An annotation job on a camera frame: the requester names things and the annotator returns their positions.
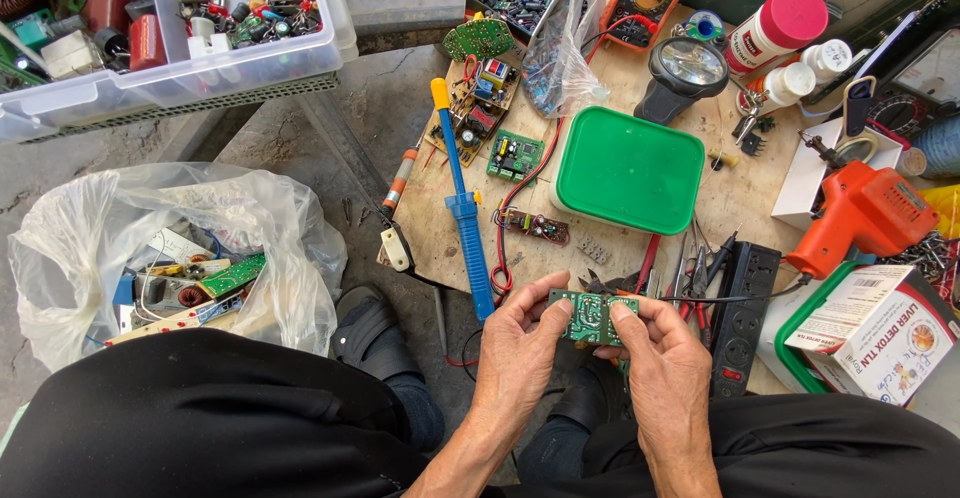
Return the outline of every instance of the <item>power strip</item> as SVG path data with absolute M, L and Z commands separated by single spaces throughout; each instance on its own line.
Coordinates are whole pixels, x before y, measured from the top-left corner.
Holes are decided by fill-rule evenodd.
M 726 259 L 719 297 L 770 296 L 774 292 L 779 250 L 737 241 Z M 747 391 L 769 299 L 721 303 L 713 310 L 713 370 L 710 397 L 739 397 Z

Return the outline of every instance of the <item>orange soldering gun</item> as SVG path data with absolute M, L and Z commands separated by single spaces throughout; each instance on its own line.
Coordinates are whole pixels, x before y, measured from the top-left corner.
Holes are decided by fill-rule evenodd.
M 894 168 L 874 170 L 860 160 L 845 161 L 825 148 L 820 136 L 803 141 L 835 171 L 822 182 L 824 201 L 813 224 L 797 250 L 786 256 L 800 273 L 826 279 L 851 244 L 880 257 L 899 254 L 940 221 L 940 214 Z

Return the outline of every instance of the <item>clear plastic bag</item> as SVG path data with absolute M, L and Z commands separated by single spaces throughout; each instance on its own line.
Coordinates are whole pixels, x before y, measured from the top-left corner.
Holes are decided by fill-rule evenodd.
M 347 265 L 343 236 L 308 186 L 208 162 L 92 173 L 36 201 L 7 239 L 20 329 L 33 355 L 56 371 L 96 351 L 86 336 L 119 335 L 113 300 L 127 260 L 180 219 L 266 254 L 231 332 L 327 355 Z
M 545 118 L 572 116 L 610 97 L 580 51 L 584 41 L 600 32 L 606 4 L 607 0 L 560 2 L 531 42 L 521 83 Z

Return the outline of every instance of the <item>copper toroid coil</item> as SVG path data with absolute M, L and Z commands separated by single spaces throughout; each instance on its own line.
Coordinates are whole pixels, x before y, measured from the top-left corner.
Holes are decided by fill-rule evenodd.
M 195 285 L 186 286 L 176 296 L 176 301 L 179 301 L 179 304 L 187 309 L 192 309 L 208 300 L 210 300 L 210 296 Z

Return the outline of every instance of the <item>black flashlight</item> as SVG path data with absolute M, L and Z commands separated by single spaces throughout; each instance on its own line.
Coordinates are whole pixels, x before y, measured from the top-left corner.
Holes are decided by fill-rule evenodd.
M 710 42 L 671 37 L 650 52 L 647 93 L 633 116 L 653 124 L 669 125 L 700 99 L 716 97 L 727 87 L 730 68 Z

